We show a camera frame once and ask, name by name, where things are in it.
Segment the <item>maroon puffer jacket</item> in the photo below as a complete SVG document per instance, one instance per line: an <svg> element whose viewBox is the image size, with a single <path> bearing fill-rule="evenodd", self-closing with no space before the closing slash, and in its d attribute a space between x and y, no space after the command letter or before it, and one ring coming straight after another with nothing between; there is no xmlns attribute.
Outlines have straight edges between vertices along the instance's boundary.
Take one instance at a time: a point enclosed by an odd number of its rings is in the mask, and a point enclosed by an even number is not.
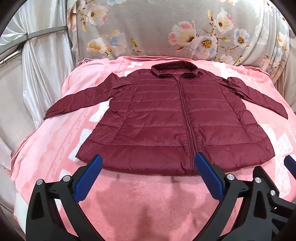
<svg viewBox="0 0 296 241"><path fill-rule="evenodd" d="M69 94L45 118L109 101L77 158L102 156L109 171L187 176L196 154L224 171L260 165L275 155L272 143L245 102L287 118L284 106L236 77L223 78L188 61L111 73L96 87Z"/></svg>

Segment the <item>pink patterned blanket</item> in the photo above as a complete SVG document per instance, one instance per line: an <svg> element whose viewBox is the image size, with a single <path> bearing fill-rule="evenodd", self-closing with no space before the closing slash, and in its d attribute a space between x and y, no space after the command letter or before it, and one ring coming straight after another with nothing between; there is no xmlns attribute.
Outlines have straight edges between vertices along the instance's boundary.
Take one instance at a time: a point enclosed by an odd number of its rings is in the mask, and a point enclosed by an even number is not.
<svg viewBox="0 0 296 241"><path fill-rule="evenodd" d="M244 101L268 134L275 157L263 164L280 191L295 199L295 180L284 157L295 158L295 114L274 88L269 74L256 67L231 66L173 57L119 57L84 59L66 78L62 96L99 85L110 73L119 77L154 64L186 60L215 75L237 77L285 107L289 119ZM75 158L107 110L109 102L46 120L20 145L12 157L11 179L16 186L15 217L25 231L29 199L38 179L60 181L85 165ZM209 219L218 201L198 176L142 176L102 170L87 198L79 203L93 226L106 240L192 240Z"/></svg>

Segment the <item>grey floral bed sheet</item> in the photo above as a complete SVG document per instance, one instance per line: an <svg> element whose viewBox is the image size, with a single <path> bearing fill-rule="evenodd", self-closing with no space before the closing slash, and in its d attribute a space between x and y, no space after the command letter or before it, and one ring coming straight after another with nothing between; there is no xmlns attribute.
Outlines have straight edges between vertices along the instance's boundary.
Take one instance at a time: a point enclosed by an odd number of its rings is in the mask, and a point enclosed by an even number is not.
<svg viewBox="0 0 296 241"><path fill-rule="evenodd" d="M271 1L69 1L67 25L77 61L165 55L295 74L295 35Z"/></svg>

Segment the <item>white satin curtain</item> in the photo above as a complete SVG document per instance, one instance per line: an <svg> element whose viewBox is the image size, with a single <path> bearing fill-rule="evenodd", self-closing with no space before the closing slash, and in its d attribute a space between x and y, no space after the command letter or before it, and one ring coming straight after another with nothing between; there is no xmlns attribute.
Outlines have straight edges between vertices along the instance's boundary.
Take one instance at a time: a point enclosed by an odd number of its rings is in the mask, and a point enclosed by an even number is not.
<svg viewBox="0 0 296 241"><path fill-rule="evenodd" d="M1 47L39 30L67 26L67 1L20 1L1 21ZM18 145L43 122L74 67L67 31L42 35L1 54L1 167L12 168Z"/></svg>

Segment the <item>grey curtain tieback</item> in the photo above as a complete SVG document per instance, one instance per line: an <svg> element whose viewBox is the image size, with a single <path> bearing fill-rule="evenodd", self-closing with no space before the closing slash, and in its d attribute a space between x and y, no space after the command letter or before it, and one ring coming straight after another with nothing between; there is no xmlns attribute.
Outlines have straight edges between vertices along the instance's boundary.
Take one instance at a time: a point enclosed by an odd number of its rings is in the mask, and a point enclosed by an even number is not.
<svg viewBox="0 0 296 241"><path fill-rule="evenodd" d="M67 26L59 26L59 27L53 27L53 28L48 28L48 29L43 29L43 30L39 30L33 33L26 33L25 35L9 42L8 44L4 45L1 47L1 54L3 54L4 52L8 51L9 49L18 46L24 42L27 42L30 39L42 36L42 35L48 35L51 33L55 33L55 32L60 32L60 31L67 31L68 27Z"/></svg>

